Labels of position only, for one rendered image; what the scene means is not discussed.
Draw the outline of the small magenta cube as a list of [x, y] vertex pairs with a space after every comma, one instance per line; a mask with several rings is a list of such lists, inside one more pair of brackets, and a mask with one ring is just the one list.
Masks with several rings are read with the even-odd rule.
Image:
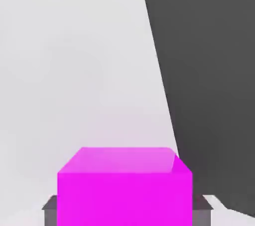
[[57, 226], [192, 226], [193, 177], [163, 147], [83, 147], [57, 174]]

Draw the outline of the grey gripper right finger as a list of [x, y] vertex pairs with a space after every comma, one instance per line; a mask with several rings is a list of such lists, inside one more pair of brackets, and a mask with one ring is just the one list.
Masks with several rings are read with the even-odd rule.
[[215, 195], [197, 195], [192, 226], [255, 226], [255, 218], [226, 208]]

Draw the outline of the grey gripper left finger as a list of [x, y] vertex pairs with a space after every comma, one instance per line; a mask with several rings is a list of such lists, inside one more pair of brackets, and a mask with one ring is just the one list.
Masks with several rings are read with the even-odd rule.
[[52, 195], [41, 206], [18, 212], [11, 226], [57, 226], [57, 196]]

